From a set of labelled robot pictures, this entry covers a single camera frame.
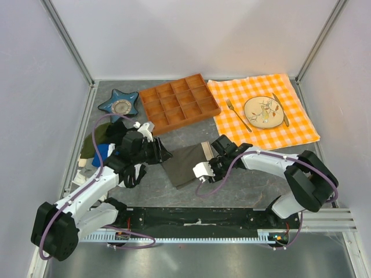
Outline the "olive grey underwear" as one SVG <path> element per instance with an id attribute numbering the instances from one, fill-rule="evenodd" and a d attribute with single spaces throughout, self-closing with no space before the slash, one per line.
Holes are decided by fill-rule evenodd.
<path id="1" fill-rule="evenodd" d="M 214 158 L 212 147 L 209 141 L 195 145 L 182 147 L 171 151 L 172 158 L 162 163 L 171 184 L 180 189 L 196 179 L 193 167 L 200 162 Z"/>

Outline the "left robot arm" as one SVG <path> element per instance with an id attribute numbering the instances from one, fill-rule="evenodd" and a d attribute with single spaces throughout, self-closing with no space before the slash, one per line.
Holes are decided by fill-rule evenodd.
<path id="1" fill-rule="evenodd" d="M 31 242 L 38 246 L 42 260 L 67 259 L 79 240 L 107 225 L 123 227 L 127 213 L 117 201 L 91 207 L 105 193 L 121 186 L 134 188 L 146 174 L 146 165 L 172 158 L 160 138 L 129 131 L 119 145 L 110 148 L 106 158 L 99 157 L 97 171 L 73 193 L 56 203 L 42 203 L 36 212 Z"/>

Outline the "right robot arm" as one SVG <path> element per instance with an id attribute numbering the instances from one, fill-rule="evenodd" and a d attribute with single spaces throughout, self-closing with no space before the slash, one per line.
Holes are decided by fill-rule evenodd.
<path id="1" fill-rule="evenodd" d="M 266 223 L 272 228 L 279 228 L 300 211 L 315 213 L 339 196 L 337 178 L 311 151 L 301 154 L 266 151 L 248 143 L 236 145 L 225 135 L 216 139 L 212 147 L 217 156 L 207 162 L 209 182 L 224 181 L 233 168 L 258 170 L 287 181 L 290 192 L 272 201 L 265 214 Z"/>

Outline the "white black striped garment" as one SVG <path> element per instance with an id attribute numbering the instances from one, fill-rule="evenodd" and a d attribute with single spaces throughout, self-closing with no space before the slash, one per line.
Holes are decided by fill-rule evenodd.
<path id="1" fill-rule="evenodd" d="M 89 187 L 89 190 L 94 187 L 94 185 L 102 185 L 103 181 L 108 180 L 109 175 L 115 174 L 113 169 L 104 166 L 102 173 L 97 178 L 97 174 L 100 172 L 101 167 L 94 167 L 93 165 L 88 166 L 87 164 L 85 167 L 77 170 L 75 177 L 72 180 L 72 187 L 75 188 L 76 186 L 80 189 L 89 184 L 91 181 L 94 181 L 93 185 Z M 121 188 L 134 188 L 137 186 L 141 179 L 146 174 L 146 166 L 143 164 L 136 164 L 134 166 L 129 166 L 125 169 L 122 176 L 118 177 L 118 182 L 114 183 L 112 186 L 103 190 L 103 193 L 98 194 L 98 202 L 104 202 L 108 199 L 108 192 L 119 186 Z"/>

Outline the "wooden compartment tray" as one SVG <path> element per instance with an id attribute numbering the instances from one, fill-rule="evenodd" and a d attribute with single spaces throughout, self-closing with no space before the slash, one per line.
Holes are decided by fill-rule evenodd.
<path id="1" fill-rule="evenodd" d="M 147 118 L 158 136 L 217 116 L 217 101 L 201 74 L 191 75 L 139 92 Z"/>

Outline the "blue white garment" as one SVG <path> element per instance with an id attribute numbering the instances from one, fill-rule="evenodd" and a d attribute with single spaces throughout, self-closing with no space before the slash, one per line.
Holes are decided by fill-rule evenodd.
<path id="1" fill-rule="evenodd" d="M 99 144 L 94 154 L 92 165 L 97 168 L 109 166 L 119 158 L 120 150 L 114 143 Z"/>

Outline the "blue star shaped dish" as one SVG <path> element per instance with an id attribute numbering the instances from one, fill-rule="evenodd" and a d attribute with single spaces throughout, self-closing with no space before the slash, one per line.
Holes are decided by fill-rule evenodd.
<path id="1" fill-rule="evenodd" d="M 139 92 L 123 93 L 118 89 L 113 89 L 111 97 L 98 105 L 98 110 L 112 114 L 110 116 L 110 122 L 115 123 L 120 119 L 117 114 L 123 116 L 136 116 L 139 113 L 135 107 L 138 97 Z"/>

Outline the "gold fork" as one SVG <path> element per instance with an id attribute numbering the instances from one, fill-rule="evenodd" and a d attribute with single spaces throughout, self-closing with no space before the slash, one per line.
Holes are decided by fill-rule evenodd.
<path id="1" fill-rule="evenodd" d="M 243 119 L 242 119 L 242 118 L 240 117 L 240 115 L 237 113 L 237 111 L 235 110 L 235 108 L 234 108 L 232 102 L 230 101 L 230 99 L 227 98 L 227 99 L 225 100 L 225 102 L 226 102 L 226 104 L 227 104 L 228 109 L 234 112 L 234 114 L 238 117 L 238 119 L 241 121 L 241 123 L 246 127 L 247 131 L 251 133 L 251 132 L 252 132 L 251 128 L 250 128 L 250 127 L 249 127 L 249 126 L 248 126 L 248 125 L 243 121 Z"/>

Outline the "bird pattern ceramic plate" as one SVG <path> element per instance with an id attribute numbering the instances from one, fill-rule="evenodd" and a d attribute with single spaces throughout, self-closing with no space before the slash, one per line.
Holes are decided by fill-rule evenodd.
<path id="1" fill-rule="evenodd" d="M 272 129 L 283 123 L 284 110 L 279 102 L 267 96 L 250 98 L 243 111 L 248 122 L 258 129 Z"/>

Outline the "yellow checkered cloth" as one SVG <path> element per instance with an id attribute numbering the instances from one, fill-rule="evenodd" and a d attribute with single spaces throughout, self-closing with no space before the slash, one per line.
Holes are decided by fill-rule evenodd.
<path id="1" fill-rule="evenodd" d="M 220 135 L 240 145 L 244 142 L 266 150 L 317 142 L 320 139 L 286 74 L 250 76 L 229 81 L 209 80 L 207 86 L 221 108 L 214 117 Z M 283 123 L 272 129 L 258 129 L 245 117 L 243 107 L 253 97 L 267 96 L 279 102 L 284 110 Z M 248 132 L 225 100 L 229 98 Z"/>

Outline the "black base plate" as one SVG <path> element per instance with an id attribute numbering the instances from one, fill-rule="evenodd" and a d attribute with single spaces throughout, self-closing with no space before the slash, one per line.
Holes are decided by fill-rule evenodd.
<path id="1" fill-rule="evenodd" d="M 201 207 L 128 207 L 109 197 L 118 210 L 113 226 L 151 237 L 227 237 L 257 235 L 259 229 L 297 229 L 299 215 L 281 219 L 268 209 Z"/>

